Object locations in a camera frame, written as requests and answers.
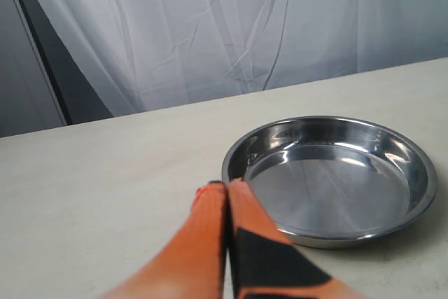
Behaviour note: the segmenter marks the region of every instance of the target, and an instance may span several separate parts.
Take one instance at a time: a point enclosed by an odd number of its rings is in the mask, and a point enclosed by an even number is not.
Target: table surface
[[[413,225],[357,249],[301,248],[373,298],[448,298],[448,58],[0,139],[0,298],[92,298],[138,270],[273,120],[360,118],[414,140],[439,191]],[[224,298],[231,298],[227,277]]]

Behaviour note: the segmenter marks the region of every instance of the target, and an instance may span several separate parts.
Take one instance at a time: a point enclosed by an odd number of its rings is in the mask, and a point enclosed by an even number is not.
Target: white backdrop
[[[448,55],[448,0],[39,0],[113,115]]]

